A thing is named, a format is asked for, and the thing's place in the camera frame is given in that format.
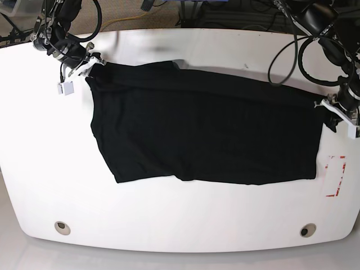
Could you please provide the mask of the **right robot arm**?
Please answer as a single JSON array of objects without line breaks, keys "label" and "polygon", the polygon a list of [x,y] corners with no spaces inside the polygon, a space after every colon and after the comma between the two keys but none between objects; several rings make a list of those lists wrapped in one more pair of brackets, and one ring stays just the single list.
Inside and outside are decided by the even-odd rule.
[{"label": "right robot arm", "polygon": [[93,33],[79,38],[69,32],[82,7],[82,1],[44,1],[42,11],[37,17],[30,41],[35,49],[47,52],[61,62],[60,82],[65,81],[65,70],[75,71],[91,59],[90,50],[94,48],[91,40],[100,32],[102,11],[98,0],[93,0],[97,12],[97,24]]}]

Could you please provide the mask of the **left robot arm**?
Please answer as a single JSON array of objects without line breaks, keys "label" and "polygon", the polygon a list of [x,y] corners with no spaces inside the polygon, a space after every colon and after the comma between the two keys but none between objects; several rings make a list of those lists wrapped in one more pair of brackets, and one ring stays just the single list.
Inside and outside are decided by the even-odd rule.
[{"label": "left robot arm", "polygon": [[[274,1],[274,5],[289,20],[292,31],[300,29],[305,36],[294,33],[294,62],[306,80],[325,87],[339,87],[321,104],[333,109],[349,126],[359,129],[359,26],[342,18],[330,1]],[[303,57],[307,47],[318,42],[326,58],[344,72],[335,81],[312,77],[304,68]]]}]

